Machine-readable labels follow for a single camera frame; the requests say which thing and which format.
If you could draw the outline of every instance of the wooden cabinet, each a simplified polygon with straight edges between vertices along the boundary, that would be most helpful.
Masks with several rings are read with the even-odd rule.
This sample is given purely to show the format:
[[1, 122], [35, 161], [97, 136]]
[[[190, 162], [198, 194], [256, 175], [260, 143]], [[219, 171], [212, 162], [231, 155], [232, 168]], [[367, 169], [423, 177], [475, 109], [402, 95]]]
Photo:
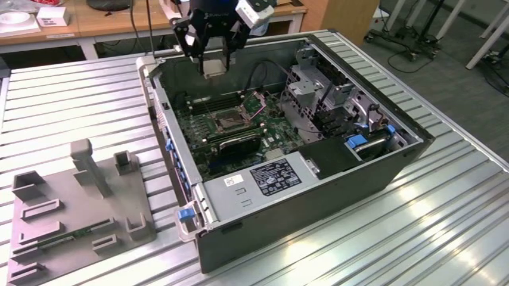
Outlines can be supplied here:
[[300, 31], [335, 29], [361, 45], [378, 0], [299, 0], [307, 8]]

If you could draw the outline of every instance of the green circuit board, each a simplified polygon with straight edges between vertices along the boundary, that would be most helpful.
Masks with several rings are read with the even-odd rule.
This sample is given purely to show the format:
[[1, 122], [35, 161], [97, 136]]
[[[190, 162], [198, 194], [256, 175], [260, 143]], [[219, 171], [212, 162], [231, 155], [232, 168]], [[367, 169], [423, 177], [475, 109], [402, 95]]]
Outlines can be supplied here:
[[[176, 112], [187, 145], [204, 181], [227, 175], [246, 167], [267, 161], [266, 153], [276, 150], [282, 154], [292, 152], [303, 145], [278, 106], [278, 99], [264, 94], [266, 107], [259, 98], [247, 96], [240, 106], [210, 111], [199, 115]], [[235, 154], [227, 159], [218, 158], [218, 150], [227, 142], [239, 138], [252, 138], [248, 154]]]

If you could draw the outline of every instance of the metal slotted surface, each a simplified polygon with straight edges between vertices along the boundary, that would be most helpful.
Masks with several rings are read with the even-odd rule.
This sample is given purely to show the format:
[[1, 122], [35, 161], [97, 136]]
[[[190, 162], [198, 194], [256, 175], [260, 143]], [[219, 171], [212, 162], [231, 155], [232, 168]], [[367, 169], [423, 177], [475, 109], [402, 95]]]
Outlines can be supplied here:
[[507, 283], [507, 164], [347, 40], [331, 32], [315, 35], [437, 137], [387, 188], [204, 275], [194, 244], [179, 241], [173, 228], [176, 200], [141, 106], [135, 57], [17, 70], [0, 135], [1, 279], [9, 255], [12, 174], [28, 165], [43, 173], [67, 168], [63, 146], [88, 136], [100, 148], [95, 156], [120, 149], [140, 156], [157, 238], [47, 285]]

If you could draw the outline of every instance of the white sticker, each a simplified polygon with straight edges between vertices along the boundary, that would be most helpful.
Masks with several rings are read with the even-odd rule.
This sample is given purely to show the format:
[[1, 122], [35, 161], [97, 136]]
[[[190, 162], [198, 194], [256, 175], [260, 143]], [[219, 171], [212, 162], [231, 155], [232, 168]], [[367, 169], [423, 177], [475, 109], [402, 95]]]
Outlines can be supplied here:
[[68, 37], [73, 37], [73, 33], [71, 33], [71, 34], [48, 35], [47, 39], [60, 39], [60, 38], [68, 38]]
[[238, 184], [238, 183], [240, 183], [243, 181], [244, 180], [243, 180], [242, 176], [240, 175], [235, 175], [235, 176], [224, 179], [224, 184], [226, 184], [226, 186], [234, 186], [234, 184]]

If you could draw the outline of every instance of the blue latch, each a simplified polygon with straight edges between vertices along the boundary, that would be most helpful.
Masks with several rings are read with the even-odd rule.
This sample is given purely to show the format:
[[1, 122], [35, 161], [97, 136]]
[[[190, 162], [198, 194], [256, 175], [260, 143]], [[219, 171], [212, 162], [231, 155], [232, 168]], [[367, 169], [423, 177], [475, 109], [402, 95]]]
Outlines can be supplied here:
[[188, 220], [191, 220], [195, 217], [195, 215], [196, 214], [194, 213], [192, 208], [179, 210], [177, 211], [177, 220], [180, 222], [187, 222]]
[[168, 139], [165, 140], [165, 150], [169, 151], [173, 149], [173, 144], [172, 144], [172, 140]]
[[362, 135], [355, 135], [348, 138], [347, 144], [350, 148], [355, 148], [356, 146], [366, 144], [367, 140]]
[[387, 131], [393, 135], [395, 133], [395, 128], [393, 125], [387, 125]]

